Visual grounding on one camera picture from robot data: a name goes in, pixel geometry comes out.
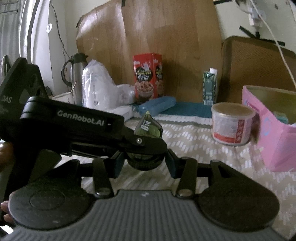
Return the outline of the person left hand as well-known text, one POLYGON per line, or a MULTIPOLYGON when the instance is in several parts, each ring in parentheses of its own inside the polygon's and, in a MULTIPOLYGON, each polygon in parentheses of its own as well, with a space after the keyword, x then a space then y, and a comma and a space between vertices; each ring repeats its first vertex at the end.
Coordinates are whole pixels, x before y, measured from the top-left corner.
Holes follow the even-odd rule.
POLYGON ((1 224, 6 222, 14 225, 9 212, 9 178, 13 168, 13 146, 11 143, 1 143, 1 224))

